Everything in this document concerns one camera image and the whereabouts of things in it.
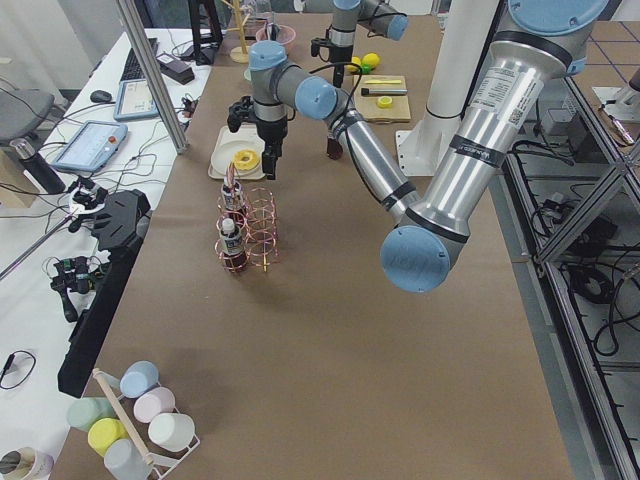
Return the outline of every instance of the blue joint cap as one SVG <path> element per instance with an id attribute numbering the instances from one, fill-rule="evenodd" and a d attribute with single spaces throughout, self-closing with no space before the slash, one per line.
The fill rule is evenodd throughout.
<path id="1" fill-rule="evenodd" d="M 314 120 L 327 118 L 337 102 L 335 87 L 324 78 L 305 78 L 296 90 L 296 110 Z"/>
<path id="2" fill-rule="evenodd" d="M 408 26 L 409 18 L 407 16 L 395 15 L 391 19 L 391 22 L 389 22 L 389 28 L 387 29 L 387 38 L 396 41 L 400 40 Z"/>
<path id="3" fill-rule="evenodd" d="M 513 20 L 529 33 L 566 35 L 598 18 L 607 0 L 509 0 Z"/>
<path id="4" fill-rule="evenodd" d="M 249 70 L 269 70 L 287 60 L 284 47 L 273 40 L 263 40 L 249 48 Z"/>
<path id="5" fill-rule="evenodd" d="M 413 225 L 389 232 L 380 250 L 380 261 L 387 278 L 411 293 L 433 290 L 451 270 L 449 252 L 440 239 Z"/>
<path id="6" fill-rule="evenodd" d="M 569 75 L 569 76 L 577 75 L 582 70 L 584 70 L 584 67 L 586 67 L 586 66 L 587 66 L 587 57 L 579 58 L 578 60 L 574 60 L 571 63 L 571 65 L 569 65 L 569 68 L 567 68 L 567 75 Z"/>
<path id="7" fill-rule="evenodd" d="M 333 5 L 340 10 L 353 10 L 359 8 L 362 0 L 333 0 Z"/>

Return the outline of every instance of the gray chair seat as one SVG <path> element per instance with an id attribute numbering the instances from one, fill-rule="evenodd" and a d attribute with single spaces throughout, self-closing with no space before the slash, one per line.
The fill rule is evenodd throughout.
<path id="1" fill-rule="evenodd" d="M 0 90 L 0 143 L 4 144 L 33 132 L 53 107 L 53 95 L 47 92 L 11 90 L 10 93 L 17 98 Z M 18 98 L 27 103 L 33 112 Z"/>

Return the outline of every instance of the yellow object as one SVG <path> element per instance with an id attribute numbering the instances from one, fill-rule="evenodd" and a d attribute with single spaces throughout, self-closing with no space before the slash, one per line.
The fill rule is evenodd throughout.
<path id="1" fill-rule="evenodd" d="M 380 56 L 377 53 L 367 53 L 362 57 L 362 64 L 369 65 L 371 70 L 374 70 L 378 65 L 380 65 Z"/>
<path id="2" fill-rule="evenodd" d="M 365 80 L 365 85 L 401 85 L 402 80 Z"/>
<path id="3" fill-rule="evenodd" d="M 115 418 L 103 418 L 92 425 L 87 440 L 89 446 L 104 457 L 111 444 L 121 438 L 129 438 L 122 422 Z"/>
<path id="4" fill-rule="evenodd" d="M 376 105 L 378 105 L 379 108 L 391 108 L 391 105 L 393 105 L 393 98 L 386 95 L 379 97 Z"/>
<path id="5" fill-rule="evenodd" d="M 233 165 L 240 171 L 253 170 L 260 163 L 260 157 L 255 150 L 249 148 L 239 150 L 233 156 Z"/>
<path id="6" fill-rule="evenodd" d="M 351 63 L 355 63 L 356 65 L 362 65 L 360 61 L 360 57 L 351 57 Z M 347 71 L 351 73 L 356 73 L 358 69 L 353 65 L 347 65 Z"/>

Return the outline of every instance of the wooden handle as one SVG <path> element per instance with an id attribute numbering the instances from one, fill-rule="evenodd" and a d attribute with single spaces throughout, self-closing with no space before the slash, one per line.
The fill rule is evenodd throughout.
<path id="1" fill-rule="evenodd" d="M 109 403 L 113 407 L 113 410 L 116 412 L 116 415 L 118 415 L 118 418 L 122 422 L 122 425 L 124 425 L 125 430 L 129 434 L 131 441 L 138 449 L 138 452 L 140 452 L 140 455 L 142 455 L 145 463 L 147 465 L 152 465 L 153 457 L 151 456 L 151 452 L 140 437 L 140 434 L 136 430 L 136 427 L 133 426 L 133 423 L 127 415 L 127 412 L 125 412 L 124 408 L 122 408 L 122 405 L 120 405 L 116 394 L 113 393 L 113 390 L 111 390 L 111 386 L 109 385 L 106 375 L 107 374 L 99 368 L 93 369 L 93 378 L 96 380 L 96 382 L 98 382 L 98 385 L 100 385 L 100 388 L 104 392 L 105 397 L 107 397 L 107 400 L 109 400 Z"/>

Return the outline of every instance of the yellow ring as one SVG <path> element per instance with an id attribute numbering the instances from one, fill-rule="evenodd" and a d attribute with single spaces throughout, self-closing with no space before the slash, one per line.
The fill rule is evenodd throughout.
<path id="1" fill-rule="evenodd" d="M 239 150 L 233 156 L 233 165 L 241 171 L 253 170 L 260 163 L 260 157 L 255 150 Z"/>
<path id="2" fill-rule="evenodd" d="M 378 98 L 376 104 L 378 105 L 378 108 L 391 108 L 391 106 L 393 105 L 393 98 L 384 95 Z"/>

